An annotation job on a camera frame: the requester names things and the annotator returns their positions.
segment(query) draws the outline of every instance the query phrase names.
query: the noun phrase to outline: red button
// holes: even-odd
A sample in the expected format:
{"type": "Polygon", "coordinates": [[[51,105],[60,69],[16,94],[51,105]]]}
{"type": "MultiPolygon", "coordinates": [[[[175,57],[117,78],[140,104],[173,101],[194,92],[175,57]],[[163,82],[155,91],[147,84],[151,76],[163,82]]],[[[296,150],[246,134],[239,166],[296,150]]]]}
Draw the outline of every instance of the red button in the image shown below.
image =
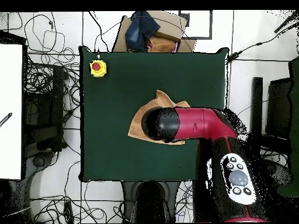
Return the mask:
{"type": "Polygon", "coordinates": [[[92,64],[92,69],[94,69],[95,71],[100,70],[100,64],[98,62],[94,62],[92,64]]]}

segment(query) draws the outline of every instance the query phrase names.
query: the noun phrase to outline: white floor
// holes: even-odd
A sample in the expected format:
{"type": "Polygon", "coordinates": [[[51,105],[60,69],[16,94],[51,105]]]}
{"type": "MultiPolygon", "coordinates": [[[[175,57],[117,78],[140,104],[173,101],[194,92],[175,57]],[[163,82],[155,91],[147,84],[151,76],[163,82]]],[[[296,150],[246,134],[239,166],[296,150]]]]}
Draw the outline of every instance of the white floor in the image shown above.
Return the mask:
{"type": "MultiPolygon", "coordinates": [[[[108,30],[114,24],[121,21],[123,15],[130,17],[133,12],[95,12],[97,21],[101,24],[103,32],[108,30]]],[[[183,13],[191,13],[189,33],[196,33],[196,36],[207,36],[208,18],[206,13],[192,10],[184,11],[183,13]],[[192,20],[198,21],[199,29],[196,30],[196,25],[192,20]]],[[[33,13],[20,13],[23,26],[19,30],[10,30],[11,33],[25,37],[25,24],[33,17],[33,13]]],[[[50,20],[53,20],[51,12],[39,12],[37,15],[45,15],[50,20]]],[[[88,12],[53,12],[55,17],[55,26],[58,32],[57,42],[53,48],[55,51],[61,51],[65,47],[71,48],[75,54],[78,54],[78,46],[85,45],[93,50],[95,45],[95,38],[100,33],[99,27],[90,17],[88,12]]],[[[197,40],[195,51],[204,53],[215,53],[222,47],[230,48],[230,53],[243,50],[257,42],[263,42],[275,36],[274,30],[283,22],[283,20],[290,15],[290,11],[279,10],[214,10],[213,11],[213,38],[212,40],[197,40]]],[[[21,26],[21,21],[17,13],[9,14],[9,28],[14,29],[21,26]]],[[[33,21],[31,20],[26,25],[26,34],[31,49],[41,50],[36,36],[43,42],[44,46],[51,48],[54,43],[55,33],[51,31],[49,20],[43,16],[35,18],[34,31],[32,32],[33,21]]],[[[0,14],[0,29],[7,28],[7,16],[0,14]]],[[[111,51],[119,24],[112,28],[110,31],[103,35],[104,41],[107,43],[111,51]]],[[[106,46],[101,42],[100,38],[97,39],[96,49],[105,51],[106,46]]],[[[263,99],[267,99],[267,87],[271,80],[287,78],[288,61],[298,56],[298,37],[296,30],[290,30],[282,34],[280,37],[273,41],[253,47],[244,51],[238,58],[233,61],[229,66],[229,108],[235,113],[239,113],[243,109],[251,105],[251,83],[252,78],[255,76],[263,77],[264,93],[263,99]]],[[[41,62],[40,55],[30,54],[34,62],[41,62]]],[[[79,57],[76,56],[73,62],[79,62],[79,57]]],[[[266,114],[267,102],[264,103],[264,116],[266,114]]],[[[79,116],[79,109],[75,111],[75,115],[79,116]]],[[[249,128],[250,109],[242,112],[239,117],[249,128]]],[[[79,119],[72,117],[66,128],[79,128],[79,119]]],[[[80,133],[76,130],[65,130],[64,138],[66,142],[75,151],[80,151],[80,133]]],[[[42,198],[56,195],[64,195],[64,187],[67,180],[68,169],[77,161],[80,161],[80,156],[70,150],[64,149],[60,153],[57,163],[49,167],[43,172],[39,172],[33,179],[30,197],[42,198]]],[[[79,163],[74,165],[69,173],[68,184],[66,188],[67,196],[80,204],[81,192],[82,199],[84,199],[84,192],[87,183],[81,183],[78,180],[80,172],[79,163]]],[[[182,198],[183,191],[180,190],[177,196],[177,201],[182,198]]],[[[113,207],[120,205],[123,200],[121,185],[119,182],[90,182],[86,191],[86,201],[90,208],[103,209],[108,219],[114,215],[113,207]]],[[[48,200],[36,200],[32,202],[32,214],[35,215],[42,207],[48,203],[48,200]]],[[[82,202],[82,206],[87,208],[86,202],[82,202]]],[[[79,213],[79,207],[73,205],[74,215],[79,213]]],[[[103,213],[95,211],[93,215],[96,218],[101,218],[103,213]]],[[[178,222],[192,221],[191,213],[186,211],[179,214],[177,217],[178,222]]],[[[39,220],[46,221],[49,219],[47,214],[43,214],[39,220]]],[[[111,223],[119,223],[121,219],[118,217],[113,218],[111,223]]],[[[87,217],[82,220],[82,223],[94,223],[94,221],[87,217]]]]}

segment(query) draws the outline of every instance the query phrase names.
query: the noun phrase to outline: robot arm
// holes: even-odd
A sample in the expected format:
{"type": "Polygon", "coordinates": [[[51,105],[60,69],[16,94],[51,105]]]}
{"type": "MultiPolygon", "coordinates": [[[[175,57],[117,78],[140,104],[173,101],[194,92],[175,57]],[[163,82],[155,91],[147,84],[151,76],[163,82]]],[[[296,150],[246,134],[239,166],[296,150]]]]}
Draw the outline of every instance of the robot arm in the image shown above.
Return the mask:
{"type": "Polygon", "coordinates": [[[212,187],[220,222],[265,222],[265,209],[230,122],[211,108],[156,108],[142,119],[144,133],[154,140],[176,142],[205,138],[212,148],[212,187]]]}

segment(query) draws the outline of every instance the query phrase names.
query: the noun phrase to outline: white control panel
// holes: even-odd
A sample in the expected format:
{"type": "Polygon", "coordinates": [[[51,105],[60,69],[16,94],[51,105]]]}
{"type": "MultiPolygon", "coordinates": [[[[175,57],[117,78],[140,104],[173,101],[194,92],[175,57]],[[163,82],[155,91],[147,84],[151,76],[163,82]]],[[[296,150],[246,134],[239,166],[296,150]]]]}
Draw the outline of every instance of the white control panel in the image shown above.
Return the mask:
{"type": "Polygon", "coordinates": [[[220,165],[229,198],[239,204],[253,204],[256,194],[243,159],[237,154],[229,153],[223,156],[220,165]]]}

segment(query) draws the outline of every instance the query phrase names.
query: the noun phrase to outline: yellow button base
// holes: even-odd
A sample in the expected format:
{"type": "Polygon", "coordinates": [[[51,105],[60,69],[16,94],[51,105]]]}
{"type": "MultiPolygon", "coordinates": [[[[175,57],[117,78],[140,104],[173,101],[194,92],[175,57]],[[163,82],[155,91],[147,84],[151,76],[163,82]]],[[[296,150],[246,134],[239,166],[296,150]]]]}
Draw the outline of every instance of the yellow button base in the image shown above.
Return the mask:
{"type": "Polygon", "coordinates": [[[91,75],[93,75],[94,77],[104,77],[107,73],[107,68],[106,68],[106,63],[103,62],[103,60],[94,60],[91,63],[89,63],[90,67],[91,67],[91,75]],[[100,70],[95,71],[92,68],[92,65],[94,63],[98,63],[100,65],[100,70]]]}

